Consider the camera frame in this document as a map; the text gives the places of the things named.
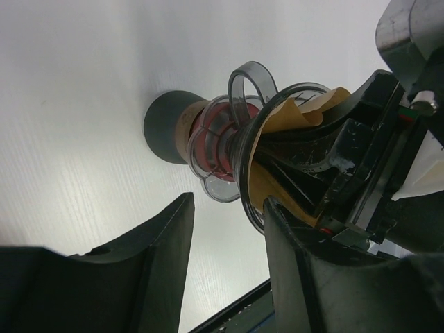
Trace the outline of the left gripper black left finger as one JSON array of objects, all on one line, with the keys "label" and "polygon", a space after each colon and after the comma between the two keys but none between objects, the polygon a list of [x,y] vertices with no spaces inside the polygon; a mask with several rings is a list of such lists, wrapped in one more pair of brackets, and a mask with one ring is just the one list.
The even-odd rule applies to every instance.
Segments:
[{"label": "left gripper black left finger", "polygon": [[177,332],[194,196],[84,255],[1,248],[2,332]]}]

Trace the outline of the brown paper coffee filter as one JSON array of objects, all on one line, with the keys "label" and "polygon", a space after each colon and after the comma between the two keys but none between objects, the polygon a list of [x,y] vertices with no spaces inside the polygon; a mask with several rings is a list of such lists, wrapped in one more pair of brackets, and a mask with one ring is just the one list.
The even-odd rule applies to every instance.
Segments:
[{"label": "brown paper coffee filter", "polygon": [[259,121],[259,128],[253,134],[253,146],[247,153],[247,172],[241,177],[246,181],[246,202],[253,206],[254,213],[260,212],[256,209],[256,161],[253,160],[259,140],[271,139],[284,144],[302,143],[305,140],[298,135],[325,125],[327,117],[323,113],[351,96],[343,87],[321,92],[318,96],[311,93],[308,97],[301,98],[301,94],[302,92],[281,91],[276,102],[267,103],[271,110],[268,112],[263,108],[258,114],[264,115],[265,119]]}]

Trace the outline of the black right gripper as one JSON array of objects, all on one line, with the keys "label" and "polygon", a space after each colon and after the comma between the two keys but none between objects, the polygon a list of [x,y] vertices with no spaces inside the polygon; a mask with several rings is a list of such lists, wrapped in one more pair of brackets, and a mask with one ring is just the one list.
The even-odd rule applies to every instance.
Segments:
[{"label": "black right gripper", "polygon": [[[284,92],[298,92],[298,86]],[[308,225],[332,231],[347,246],[384,240],[413,253],[443,252],[443,192],[393,200],[425,140],[426,127],[400,106],[404,90],[387,71],[375,71],[345,101],[324,112],[302,143],[259,140],[256,209],[278,199]],[[323,170],[299,170],[273,156],[332,156]]]}]

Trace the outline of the smoky transparent plastic coffee dripper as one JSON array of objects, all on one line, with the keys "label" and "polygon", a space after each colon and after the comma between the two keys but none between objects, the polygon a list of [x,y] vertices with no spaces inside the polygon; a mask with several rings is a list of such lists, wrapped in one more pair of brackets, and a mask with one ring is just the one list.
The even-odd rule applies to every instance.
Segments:
[{"label": "smoky transparent plastic coffee dripper", "polygon": [[240,200],[252,226],[263,233],[263,214],[253,207],[248,193],[250,163],[261,127],[287,98],[303,105],[328,92],[328,87],[313,82],[278,90],[270,71],[256,61],[235,69],[228,80],[228,93],[203,108],[189,138],[187,162],[204,192],[220,203]]}]

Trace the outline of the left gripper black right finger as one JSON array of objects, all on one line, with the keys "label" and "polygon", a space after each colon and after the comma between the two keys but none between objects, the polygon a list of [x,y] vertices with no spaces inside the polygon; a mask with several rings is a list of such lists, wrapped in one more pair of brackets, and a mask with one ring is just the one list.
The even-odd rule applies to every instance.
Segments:
[{"label": "left gripper black right finger", "polygon": [[279,332],[442,332],[443,255],[378,257],[334,241],[274,198],[264,236]]}]

